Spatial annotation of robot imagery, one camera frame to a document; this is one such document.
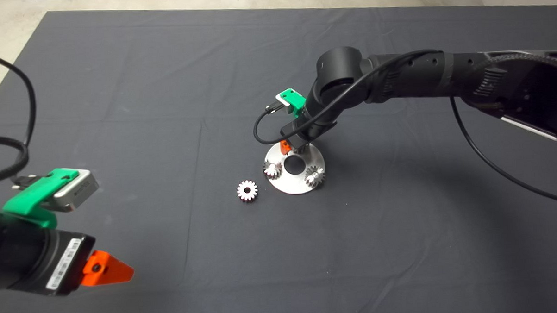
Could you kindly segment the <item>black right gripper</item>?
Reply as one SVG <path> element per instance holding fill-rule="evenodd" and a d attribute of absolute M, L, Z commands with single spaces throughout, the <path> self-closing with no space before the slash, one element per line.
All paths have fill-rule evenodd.
<path fill-rule="evenodd" d="M 281 154 L 287 155 L 294 150 L 302 149 L 336 125 L 338 109 L 327 108 L 317 93 L 308 96 L 297 94 L 281 94 L 279 102 L 294 120 L 282 127 Z"/>

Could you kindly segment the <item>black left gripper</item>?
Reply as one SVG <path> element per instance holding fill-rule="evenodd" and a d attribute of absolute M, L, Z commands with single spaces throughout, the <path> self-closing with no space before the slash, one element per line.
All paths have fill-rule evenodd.
<path fill-rule="evenodd" d="M 5 289 L 62 296 L 78 290 L 81 281 L 86 287 L 122 284 L 134 275 L 133 267 L 110 253 L 92 252 L 96 239 L 91 235 L 17 220 L 3 228 L 5 259 L 14 269 Z"/>

